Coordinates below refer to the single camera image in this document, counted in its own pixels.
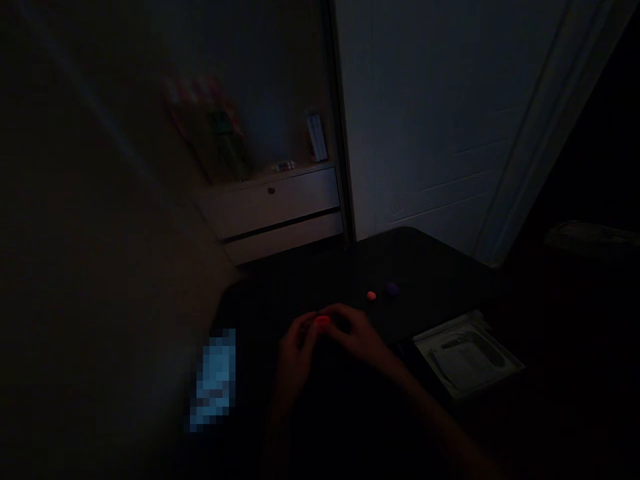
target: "right hand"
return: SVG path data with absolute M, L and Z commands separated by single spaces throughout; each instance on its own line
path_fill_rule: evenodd
M 332 323 L 325 325 L 324 331 L 354 357 L 389 376 L 394 376 L 399 370 L 402 370 L 402 362 L 373 329 L 363 311 L 342 303 L 336 303 L 320 310 L 319 313 L 320 315 L 337 313 L 348 320 L 351 324 L 351 332 L 349 334 L 338 330 Z

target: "small object on shelf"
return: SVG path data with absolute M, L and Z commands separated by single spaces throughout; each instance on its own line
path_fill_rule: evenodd
M 274 163 L 271 166 L 271 170 L 275 173 L 284 171 L 284 170 L 293 170 L 295 168 L 295 162 L 294 161 L 288 161 L 288 162 L 280 162 L 280 163 Z
M 394 282 L 387 282 L 385 285 L 385 292 L 390 297 L 396 297 L 400 293 L 400 288 Z
M 324 161 L 329 158 L 327 146 L 325 144 L 325 134 L 322 130 L 320 114 L 315 111 L 307 111 L 307 126 L 309 127 L 309 137 L 313 146 L 313 158 L 315 161 Z

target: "finger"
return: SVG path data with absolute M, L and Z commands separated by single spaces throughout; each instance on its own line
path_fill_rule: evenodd
M 291 323 L 291 326 L 289 327 L 289 330 L 287 330 L 283 340 L 285 340 L 285 341 L 295 341 L 296 337 L 298 336 L 298 332 L 300 330 L 300 326 L 302 326 L 302 324 L 304 322 L 306 322 L 307 320 L 313 319 L 316 315 L 317 315 L 316 312 L 309 312 L 309 313 L 305 313 L 304 315 L 296 318 L 296 320 L 294 320 Z
M 302 346 L 302 360 L 311 361 L 311 354 L 313 353 L 313 346 L 315 345 L 315 341 L 318 339 L 318 325 L 314 323 L 309 332 L 307 333 L 307 338 L 305 338 L 305 343 Z
M 361 312 L 360 310 L 356 310 L 355 308 L 345 305 L 344 303 L 334 303 L 333 305 L 320 310 L 321 315 L 328 315 L 330 313 L 338 313 L 339 315 L 342 315 L 344 318 L 346 318 L 349 322 L 353 323 L 358 318 Z
M 328 336 L 336 340 L 336 342 L 338 342 L 344 348 L 347 348 L 347 345 L 349 343 L 349 336 L 346 333 L 338 330 L 338 327 L 336 327 L 332 323 L 328 323 L 327 325 L 325 325 L 323 330 Z

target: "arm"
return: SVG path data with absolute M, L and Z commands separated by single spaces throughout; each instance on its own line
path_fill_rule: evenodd
M 370 364 L 388 376 L 418 412 L 424 426 L 442 447 L 449 463 L 470 479 L 502 478 L 502 472 L 467 436 L 453 418 L 422 388 L 371 326 L 366 314 L 341 303 L 325 308 L 322 315 L 339 314 L 351 324 L 350 334 L 334 325 L 325 332 L 356 358 Z
M 309 376 L 311 354 L 318 337 L 317 325 L 312 323 L 306 335 L 304 330 L 315 316 L 315 312 L 310 312 L 296 318 L 280 340 L 278 370 L 260 458 L 260 478 L 289 476 L 289 414 Z M 298 348 L 303 338 L 302 348 Z

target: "left hand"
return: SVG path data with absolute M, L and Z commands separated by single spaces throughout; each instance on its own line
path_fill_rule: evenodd
M 303 335 L 302 326 L 311 322 L 316 316 L 316 312 L 309 312 L 296 318 L 280 340 L 274 401 L 284 411 L 288 411 L 293 406 L 309 377 L 311 354 L 318 338 L 318 326 L 315 323 L 311 323 L 302 348 L 298 348 L 298 344 Z

